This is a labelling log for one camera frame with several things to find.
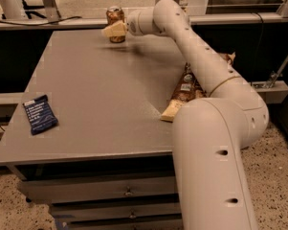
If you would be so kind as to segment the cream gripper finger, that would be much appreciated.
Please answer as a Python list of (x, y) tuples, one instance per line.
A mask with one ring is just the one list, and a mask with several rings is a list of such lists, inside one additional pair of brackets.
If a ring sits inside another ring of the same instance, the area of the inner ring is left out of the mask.
[(127, 26), (122, 20), (119, 20), (111, 25), (106, 26), (101, 30), (101, 33), (106, 37), (126, 36)]

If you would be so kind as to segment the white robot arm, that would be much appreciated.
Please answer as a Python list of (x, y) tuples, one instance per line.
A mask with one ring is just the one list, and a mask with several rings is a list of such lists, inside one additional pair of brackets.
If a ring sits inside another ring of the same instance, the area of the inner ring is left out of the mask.
[(106, 37), (166, 35), (205, 91), (173, 121), (173, 161), (184, 230), (258, 230), (241, 151), (269, 122), (259, 94), (195, 33), (181, 7), (160, 0), (102, 31)]

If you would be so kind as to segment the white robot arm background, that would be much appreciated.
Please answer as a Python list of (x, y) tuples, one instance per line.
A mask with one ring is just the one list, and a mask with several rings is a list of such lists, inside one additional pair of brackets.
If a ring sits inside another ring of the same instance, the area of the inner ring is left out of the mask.
[(7, 19), (23, 20), (28, 18), (22, 0), (0, 0), (0, 7)]

